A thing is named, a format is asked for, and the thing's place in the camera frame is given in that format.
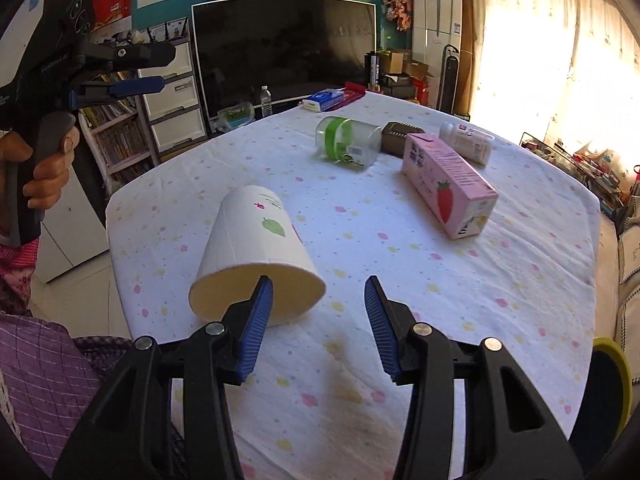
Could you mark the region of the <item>pink sleeved left forearm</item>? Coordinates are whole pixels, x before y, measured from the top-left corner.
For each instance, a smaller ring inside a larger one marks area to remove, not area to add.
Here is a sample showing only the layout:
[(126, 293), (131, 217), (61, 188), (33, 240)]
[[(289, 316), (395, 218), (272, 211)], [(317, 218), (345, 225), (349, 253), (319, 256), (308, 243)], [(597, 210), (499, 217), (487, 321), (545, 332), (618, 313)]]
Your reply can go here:
[(30, 315), (32, 277), (38, 258), (40, 239), (20, 247), (10, 247), (9, 239), (1, 233), (0, 286), (1, 312), (9, 315)]

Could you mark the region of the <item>person's left hand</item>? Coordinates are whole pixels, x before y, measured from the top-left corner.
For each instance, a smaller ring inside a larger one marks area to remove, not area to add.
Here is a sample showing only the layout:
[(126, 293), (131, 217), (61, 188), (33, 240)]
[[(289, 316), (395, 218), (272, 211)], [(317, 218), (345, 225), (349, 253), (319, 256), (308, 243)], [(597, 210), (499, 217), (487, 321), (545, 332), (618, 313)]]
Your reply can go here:
[[(60, 200), (63, 188), (70, 180), (70, 168), (72, 168), (78, 143), (79, 131), (76, 127), (72, 127), (63, 136), (61, 147), (36, 166), (32, 180), (23, 186), (23, 194), (27, 197), (29, 208), (48, 210)], [(3, 219), (9, 218), (6, 204), (6, 164), (26, 162), (30, 156), (32, 156), (32, 149), (16, 132), (11, 131), (1, 137), (1, 217)]]

